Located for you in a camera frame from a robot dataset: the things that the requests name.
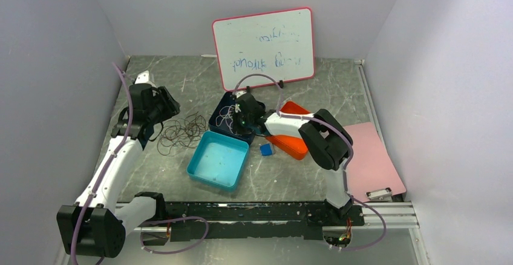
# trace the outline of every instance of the whiteboard frame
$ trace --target whiteboard frame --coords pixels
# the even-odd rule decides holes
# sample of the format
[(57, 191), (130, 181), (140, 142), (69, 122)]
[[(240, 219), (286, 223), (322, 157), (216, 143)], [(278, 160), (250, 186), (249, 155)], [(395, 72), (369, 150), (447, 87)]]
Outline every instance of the whiteboard frame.
[[(288, 12), (288, 11), (297, 11), (297, 10), (308, 10), (310, 11), (310, 26), (312, 26), (312, 59), (313, 59), (313, 73), (311, 76), (307, 76), (307, 77), (301, 77), (299, 79), (289, 79), (289, 80), (284, 80), (283, 82), (296, 82), (298, 80), (304, 80), (304, 79), (311, 79), (315, 76), (315, 41), (314, 41), (314, 34), (313, 34), (313, 12), (312, 12), (312, 9), (310, 7), (298, 7), (298, 8), (292, 8), (292, 9), (286, 9), (286, 10), (278, 10), (278, 11), (271, 11), (271, 12), (264, 12), (264, 13), (257, 13), (257, 14), (250, 14), (250, 15), (242, 15), (242, 16), (235, 16), (235, 17), (228, 17), (228, 18), (222, 18), (222, 19), (217, 19), (217, 20), (214, 20), (212, 22), (212, 34), (214, 35), (214, 44), (215, 44), (215, 54), (217, 55), (217, 64), (219, 66), (219, 73), (221, 75), (221, 84), (223, 86), (223, 89), (225, 91), (233, 91), (233, 90), (227, 90), (226, 87), (224, 86), (224, 80), (223, 80), (223, 72), (221, 71), (221, 60), (219, 58), (219, 51), (217, 50), (217, 41), (215, 40), (215, 32), (214, 32), (214, 24), (218, 21), (226, 21), (226, 20), (231, 20), (231, 19), (238, 19), (238, 18), (246, 18), (246, 17), (254, 17), (254, 16), (261, 16), (261, 15), (268, 15), (268, 14), (275, 14), (275, 13), (283, 13), (283, 12)], [(270, 83), (265, 83), (263, 85), (254, 85), (254, 86), (250, 86), (251, 88), (259, 88), (259, 87), (266, 87), (266, 86), (269, 86), (269, 85), (274, 85), (274, 83), (270, 82)], [(242, 85), (239, 87), (239, 90), (243, 90), (245, 89), (247, 86), (246, 85)]]

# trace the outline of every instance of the table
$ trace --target table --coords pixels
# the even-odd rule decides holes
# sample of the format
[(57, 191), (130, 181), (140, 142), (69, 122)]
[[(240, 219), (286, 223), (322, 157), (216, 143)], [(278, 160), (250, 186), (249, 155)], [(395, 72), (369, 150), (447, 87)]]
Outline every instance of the table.
[[(154, 75), (157, 86), (167, 87), (180, 103), (181, 112), (173, 119), (198, 112), (208, 120), (224, 94), (215, 58), (133, 56), (127, 73), (135, 76), (145, 70)], [(279, 95), (275, 86), (254, 89), (252, 94), (268, 108), (275, 108)], [(317, 58), (315, 77), (285, 83), (284, 98), (312, 112), (325, 108), (342, 126), (370, 121), (368, 103), (353, 60)], [(111, 128), (127, 104), (125, 92), (120, 90), (97, 166), (105, 155)], [(263, 157), (259, 145), (264, 143), (267, 143), (265, 139), (255, 138), (238, 189), (226, 192), (189, 178), (186, 168), (195, 149), (175, 147), (170, 156), (162, 156), (157, 151), (156, 142), (150, 142), (136, 161), (119, 202), (129, 202), (141, 191), (161, 192), (166, 201), (298, 201), (325, 198), (321, 168), (310, 155), (297, 161), (276, 149), (274, 155)]]

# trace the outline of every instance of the orange bin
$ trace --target orange bin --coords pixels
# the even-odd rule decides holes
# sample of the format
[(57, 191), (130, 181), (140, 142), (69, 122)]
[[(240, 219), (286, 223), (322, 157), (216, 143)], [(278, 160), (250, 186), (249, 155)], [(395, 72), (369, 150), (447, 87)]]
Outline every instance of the orange bin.
[[(310, 114), (309, 111), (305, 110), (302, 106), (295, 102), (288, 101), (283, 105), (280, 111), (289, 114), (305, 115)], [(297, 160), (302, 160), (308, 153), (308, 148), (304, 141), (300, 138), (279, 135), (279, 136), (267, 136), (267, 141), (273, 145), (285, 151), (288, 155), (294, 157)]]

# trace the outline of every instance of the white wall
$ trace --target white wall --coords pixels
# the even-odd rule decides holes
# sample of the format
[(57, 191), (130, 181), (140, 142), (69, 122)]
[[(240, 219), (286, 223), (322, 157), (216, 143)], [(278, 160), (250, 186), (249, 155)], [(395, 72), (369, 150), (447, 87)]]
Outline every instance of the white wall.
[(433, 264), (512, 264), (513, 0), (397, 0), (365, 70)]
[(309, 6), (316, 54), (363, 58), (396, 0), (99, 0), (127, 54), (215, 53), (218, 18)]
[(124, 55), (96, 0), (0, 0), (1, 264), (53, 264), (91, 178)]

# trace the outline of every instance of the blue block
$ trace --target blue block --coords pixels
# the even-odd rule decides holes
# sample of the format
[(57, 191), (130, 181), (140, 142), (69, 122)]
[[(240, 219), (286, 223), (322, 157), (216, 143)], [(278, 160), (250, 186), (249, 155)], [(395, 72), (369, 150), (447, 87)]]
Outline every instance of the blue block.
[(264, 145), (260, 146), (260, 153), (262, 153), (262, 156), (272, 155), (274, 153), (274, 151), (272, 149), (272, 145), (264, 144)]

